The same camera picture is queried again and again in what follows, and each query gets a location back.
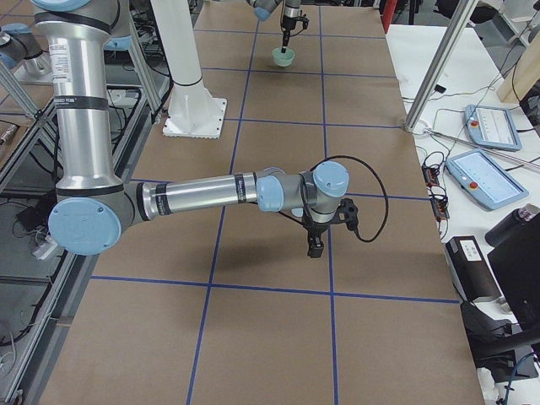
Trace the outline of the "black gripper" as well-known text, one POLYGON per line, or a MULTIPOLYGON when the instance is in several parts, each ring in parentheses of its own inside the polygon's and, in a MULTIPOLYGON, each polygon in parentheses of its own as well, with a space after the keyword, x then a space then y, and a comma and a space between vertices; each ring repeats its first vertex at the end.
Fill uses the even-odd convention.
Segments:
POLYGON ((308 216, 304 216, 304 228, 307 230, 308 257, 321 257, 323 253, 322 235, 332 223, 318 223, 308 216))
POLYGON ((296 17, 289 17, 288 15, 283 16, 283 38, 281 52, 286 52, 286 49, 289 46, 290 31, 295 29, 297 21, 298 19, 296 17))

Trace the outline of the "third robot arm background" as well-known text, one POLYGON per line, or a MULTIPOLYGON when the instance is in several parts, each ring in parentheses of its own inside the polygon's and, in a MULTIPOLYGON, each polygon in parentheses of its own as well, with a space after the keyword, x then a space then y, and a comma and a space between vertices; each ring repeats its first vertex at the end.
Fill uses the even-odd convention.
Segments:
POLYGON ((22 23, 1 27, 1 63, 9 70, 22 64, 32 78, 51 73, 51 62, 31 29, 22 23))

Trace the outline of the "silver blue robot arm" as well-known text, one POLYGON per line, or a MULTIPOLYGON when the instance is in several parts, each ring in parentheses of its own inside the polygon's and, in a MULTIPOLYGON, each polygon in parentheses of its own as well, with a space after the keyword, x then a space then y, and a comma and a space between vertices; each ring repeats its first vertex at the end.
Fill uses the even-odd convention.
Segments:
POLYGON ((349 174, 336 162, 295 175, 269 168, 181 183, 123 183, 112 163, 104 49, 123 31, 127 3, 37 1, 34 7, 36 25, 49 43, 62 148, 58 201, 48 219, 59 246, 93 256, 143 221, 243 203, 300 215, 312 258, 322 254, 321 237, 330 225, 357 229, 358 210, 346 197, 349 174))
POLYGON ((288 50, 291 33, 296 25, 301 22, 303 29, 309 25, 309 20, 300 8, 300 0, 247 0, 246 2, 253 8, 259 21, 266 21, 279 6, 282 6, 280 27, 283 39, 280 52, 283 54, 288 50))

